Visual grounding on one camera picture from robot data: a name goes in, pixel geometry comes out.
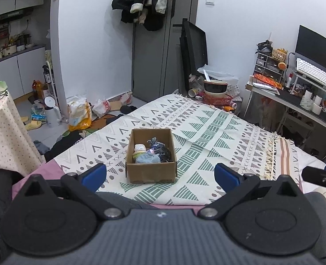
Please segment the kitchen counter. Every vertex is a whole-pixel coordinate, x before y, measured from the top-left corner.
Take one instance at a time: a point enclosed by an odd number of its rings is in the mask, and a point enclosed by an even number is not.
[[[9,56],[5,56],[5,57],[3,57],[2,59],[0,59],[0,62],[2,62],[2,61],[4,61],[4,60],[7,60],[7,59],[9,59],[9,58],[15,57],[15,56],[17,56],[17,55],[20,55],[20,54],[23,54],[23,53],[26,53],[26,52],[32,51],[32,50],[40,49],[41,47],[45,47],[45,45],[36,45],[36,46],[31,47],[31,48],[29,48],[29,49],[25,49],[25,50],[23,50],[23,51],[20,51],[20,52],[16,52],[16,53],[14,53],[14,54],[11,54],[11,55],[9,55]]]

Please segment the light blue cloth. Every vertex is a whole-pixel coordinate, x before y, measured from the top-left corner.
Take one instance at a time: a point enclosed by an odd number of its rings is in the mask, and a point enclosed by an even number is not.
[[[160,163],[160,158],[156,154],[146,152],[137,157],[136,163]]]

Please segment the light switch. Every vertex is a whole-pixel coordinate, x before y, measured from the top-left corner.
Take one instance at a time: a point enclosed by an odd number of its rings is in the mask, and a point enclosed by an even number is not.
[[[206,0],[206,5],[215,5],[215,0]]]

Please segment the pink bed sheet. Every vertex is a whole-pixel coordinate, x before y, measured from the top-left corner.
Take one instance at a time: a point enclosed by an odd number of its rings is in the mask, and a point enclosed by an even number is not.
[[[62,171],[61,167],[57,164],[57,162],[53,159],[49,161],[48,163],[42,164],[36,171],[32,172],[25,178],[23,178],[21,181],[17,182],[12,187],[12,199],[15,198],[18,191],[22,188],[24,183],[28,180],[29,176],[32,174],[41,174],[44,179],[46,180],[58,180],[61,178],[62,175],[64,175],[64,172]],[[158,205],[153,204],[154,207],[159,209],[192,209],[195,214],[204,206],[183,206],[183,205]]]

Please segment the cardboard box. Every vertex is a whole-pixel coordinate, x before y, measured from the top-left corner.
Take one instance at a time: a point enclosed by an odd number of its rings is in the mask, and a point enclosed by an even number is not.
[[[165,144],[171,152],[171,163],[135,164],[132,155],[135,144],[144,144],[150,148],[147,140],[153,137]],[[177,177],[177,162],[173,135],[170,129],[133,129],[126,155],[126,177],[131,183],[173,183]]]

